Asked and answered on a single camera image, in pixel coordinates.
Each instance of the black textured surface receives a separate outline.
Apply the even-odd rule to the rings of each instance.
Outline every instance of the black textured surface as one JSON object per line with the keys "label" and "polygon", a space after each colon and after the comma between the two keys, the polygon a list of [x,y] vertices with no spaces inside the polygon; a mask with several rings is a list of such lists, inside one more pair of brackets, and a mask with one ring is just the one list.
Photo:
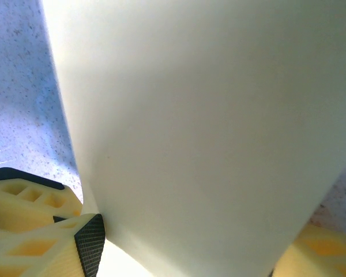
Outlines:
{"label": "black textured surface", "polygon": [[95,215],[74,235],[85,277],[96,277],[105,243],[104,220]]}
{"label": "black textured surface", "polygon": [[62,190],[64,185],[53,180],[49,180],[40,176],[33,175],[18,169],[12,169],[10,167],[2,167],[0,169],[0,181],[11,179],[23,179],[39,185],[48,186],[49,188]]}
{"label": "black textured surface", "polygon": [[55,215],[52,218],[54,219],[54,223],[66,220],[66,218],[62,218],[61,216],[55,216]]}

